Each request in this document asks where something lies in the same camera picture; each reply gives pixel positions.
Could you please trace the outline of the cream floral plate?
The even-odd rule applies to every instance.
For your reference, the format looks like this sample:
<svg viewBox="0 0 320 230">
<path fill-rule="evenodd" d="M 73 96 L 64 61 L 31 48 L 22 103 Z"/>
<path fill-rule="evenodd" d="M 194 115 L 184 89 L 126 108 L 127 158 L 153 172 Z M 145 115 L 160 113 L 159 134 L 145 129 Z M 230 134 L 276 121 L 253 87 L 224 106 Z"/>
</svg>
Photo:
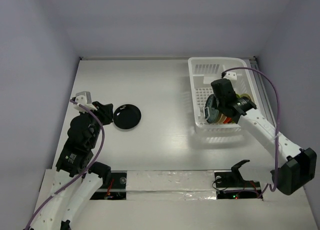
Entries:
<svg viewBox="0 0 320 230">
<path fill-rule="evenodd" d="M 246 98 L 248 98 L 250 101 L 254 102 L 253 99 L 252 99 L 252 97 L 251 97 L 249 94 L 244 93 L 244 94 L 242 94 L 242 95 L 243 95 L 242 97 L 246 97 Z"/>
</svg>

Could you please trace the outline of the tan brown plate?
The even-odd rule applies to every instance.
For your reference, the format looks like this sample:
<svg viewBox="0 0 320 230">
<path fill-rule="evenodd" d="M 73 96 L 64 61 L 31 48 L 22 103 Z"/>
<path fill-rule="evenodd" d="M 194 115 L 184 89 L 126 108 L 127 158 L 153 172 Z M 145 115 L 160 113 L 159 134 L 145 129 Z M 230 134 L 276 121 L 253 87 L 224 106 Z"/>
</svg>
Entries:
<svg viewBox="0 0 320 230">
<path fill-rule="evenodd" d="M 228 117 L 225 117 L 224 120 L 222 121 L 222 124 L 226 124 L 229 122 L 229 118 Z"/>
</svg>

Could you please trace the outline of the black plate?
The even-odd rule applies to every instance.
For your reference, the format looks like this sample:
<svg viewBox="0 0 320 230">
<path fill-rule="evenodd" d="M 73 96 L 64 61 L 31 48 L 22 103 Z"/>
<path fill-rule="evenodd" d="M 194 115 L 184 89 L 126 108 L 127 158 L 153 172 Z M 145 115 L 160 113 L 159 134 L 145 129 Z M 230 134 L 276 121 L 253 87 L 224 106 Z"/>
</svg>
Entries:
<svg viewBox="0 0 320 230">
<path fill-rule="evenodd" d="M 124 104 L 116 108 L 113 113 L 113 122 L 121 130 L 135 128 L 142 118 L 140 109 L 132 104 Z"/>
</svg>

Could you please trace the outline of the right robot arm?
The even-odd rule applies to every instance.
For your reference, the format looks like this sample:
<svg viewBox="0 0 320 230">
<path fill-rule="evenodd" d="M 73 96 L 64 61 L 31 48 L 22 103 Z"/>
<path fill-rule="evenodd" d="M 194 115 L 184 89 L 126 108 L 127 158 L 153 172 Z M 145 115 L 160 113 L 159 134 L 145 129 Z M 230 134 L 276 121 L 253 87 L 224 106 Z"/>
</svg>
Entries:
<svg viewBox="0 0 320 230">
<path fill-rule="evenodd" d="M 230 180 L 241 186 L 248 180 L 272 184 L 285 195 L 311 181 L 316 172 L 317 154 L 311 148 L 303 149 L 279 132 L 248 97 L 237 97 L 229 79 L 211 82 L 213 94 L 205 111 L 209 116 L 221 113 L 247 131 L 274 158 L 274 168 L 250 164 L 244 159 L 231 167 Z"/>
</svg>

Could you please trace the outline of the beige plate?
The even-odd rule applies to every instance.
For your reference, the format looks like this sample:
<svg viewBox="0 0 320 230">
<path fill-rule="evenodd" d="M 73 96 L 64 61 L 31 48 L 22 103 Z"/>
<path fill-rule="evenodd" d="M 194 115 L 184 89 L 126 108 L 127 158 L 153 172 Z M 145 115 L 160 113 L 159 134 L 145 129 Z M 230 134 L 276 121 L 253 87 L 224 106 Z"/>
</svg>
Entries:
<svg viewBox="0 0 320 230">
<path fill-rule="evenodd" d="M 217 121 L 217 124 L 222 124 L 222 121 L 224 120 L 226 116 L 224 114 L 221 114 L 219 120 Z"/>
</svg>

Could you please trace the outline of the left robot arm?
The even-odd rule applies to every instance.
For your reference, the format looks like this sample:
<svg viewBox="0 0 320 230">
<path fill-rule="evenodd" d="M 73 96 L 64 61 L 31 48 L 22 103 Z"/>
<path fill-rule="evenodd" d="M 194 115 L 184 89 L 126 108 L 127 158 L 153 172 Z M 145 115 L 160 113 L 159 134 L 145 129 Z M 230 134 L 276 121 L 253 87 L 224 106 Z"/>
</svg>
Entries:
<svg viewBox="0 0 320 230">
<path fill-rule="evenodd" d="M 93 194 L 112 182 L 111 168 L 97 162 L 98 154 L 92 150 L 98 137 L 105 136 L 104 126 L 113 121 L 113 105 L 71 102 L 79 115 L 70 122 L 48 198 L 35 210 L 26 229 L 73 229 Z"/>
</svg>

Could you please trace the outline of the orange plate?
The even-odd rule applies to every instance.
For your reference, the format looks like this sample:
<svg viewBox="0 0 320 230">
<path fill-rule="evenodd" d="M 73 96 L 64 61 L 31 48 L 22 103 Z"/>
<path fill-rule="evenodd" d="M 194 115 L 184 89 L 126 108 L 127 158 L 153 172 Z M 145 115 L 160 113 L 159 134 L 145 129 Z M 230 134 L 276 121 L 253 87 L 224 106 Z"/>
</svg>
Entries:
<svg viewBox="0 0 320 230">
<path fill-rule="evenodd" d="M 223 122 L 223 124 L 231 124 L 231 123 L 234 123 L 234 121 L 230 117 L 227 117 L 226 120 Z"/>
</svg>

